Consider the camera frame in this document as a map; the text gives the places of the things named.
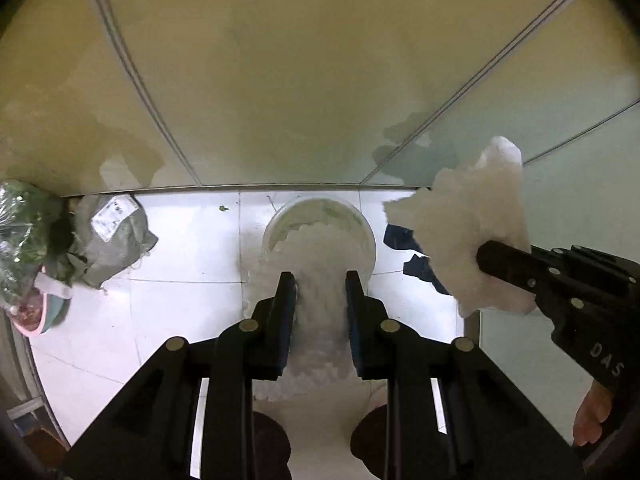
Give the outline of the right hand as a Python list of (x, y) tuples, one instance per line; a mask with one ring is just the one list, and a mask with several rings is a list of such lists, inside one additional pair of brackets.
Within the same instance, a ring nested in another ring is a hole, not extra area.
[(612, 411), (612, 393), (600, 382), (593, 382), (578, 408), (573, 426), (574, 445), (597, 443), (602, 436), (602, 425)]

